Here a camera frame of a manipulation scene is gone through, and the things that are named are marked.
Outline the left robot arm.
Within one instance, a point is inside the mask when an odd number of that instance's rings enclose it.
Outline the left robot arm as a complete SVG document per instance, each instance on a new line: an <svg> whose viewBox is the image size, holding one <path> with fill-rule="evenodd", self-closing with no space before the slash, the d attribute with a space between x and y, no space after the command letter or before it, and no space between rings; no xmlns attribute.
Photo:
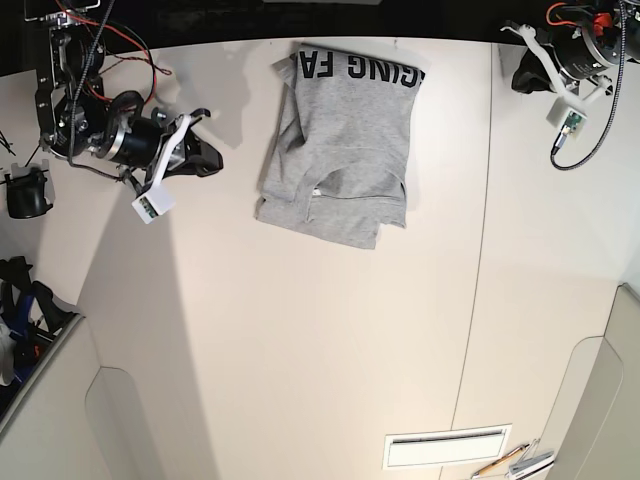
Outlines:
<svg viewBox="0 0 640 480"><path fill-rule="evenodd" d="M619 102L621 81L607 72L624 73L639 61L637 1L553 1L545 23L534 27L506 21L503 32L526 46L511 89L520 94L554 93L568 102L587 103L597 96Z"/></svg>

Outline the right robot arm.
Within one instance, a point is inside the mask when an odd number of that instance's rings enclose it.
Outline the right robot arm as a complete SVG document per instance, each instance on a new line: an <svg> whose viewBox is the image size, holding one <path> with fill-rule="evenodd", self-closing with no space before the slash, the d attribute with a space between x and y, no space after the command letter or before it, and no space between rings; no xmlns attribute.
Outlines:
<svg viewBox="0 0 640 480"><path fill-rule="evenodd" d="M168 118L160 109L144 108L154 98L163 73L145 40L131 28L111 20L108 4L100 20L88 16L97 1L27 1L24 18L34 23L37 89L35 106L39 144L75 169L115 182L136 193L154 180L175 176L206 178L223 170L221 153L200 139L194 126L210 117L206 108ZM109 97L104 91L104 61L111 32L140 51L151 69L146 94L125 90Z"/></svg>

